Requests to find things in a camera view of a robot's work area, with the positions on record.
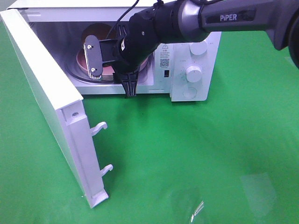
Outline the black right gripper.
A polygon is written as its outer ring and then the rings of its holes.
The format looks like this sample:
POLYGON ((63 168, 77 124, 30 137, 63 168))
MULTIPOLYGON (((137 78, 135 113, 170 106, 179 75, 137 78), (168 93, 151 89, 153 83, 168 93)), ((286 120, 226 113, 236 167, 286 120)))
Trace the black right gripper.
POLYGON ((131 69, 130 65, 121 55, 120 40, 128 34, 128 23, 117 25, 117 33, 112 32, 112 38, 99 40, 102 55, 102 65, 112 66, 114 82, 121 84, 126 97, 135 97, 140 65, 131 69))

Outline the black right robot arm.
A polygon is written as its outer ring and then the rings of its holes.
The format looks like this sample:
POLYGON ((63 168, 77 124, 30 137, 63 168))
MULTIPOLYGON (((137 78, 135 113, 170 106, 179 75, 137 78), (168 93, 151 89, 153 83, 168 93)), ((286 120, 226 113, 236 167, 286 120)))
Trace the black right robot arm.
POLYGON ((299 63, 299 3, 296 0, 176 0, 156 2, 130 17, 113 47, 112 66, 135 71, 161 43, 201 42, 211 32, 265 31, 274 48, 288 48, 299 63))

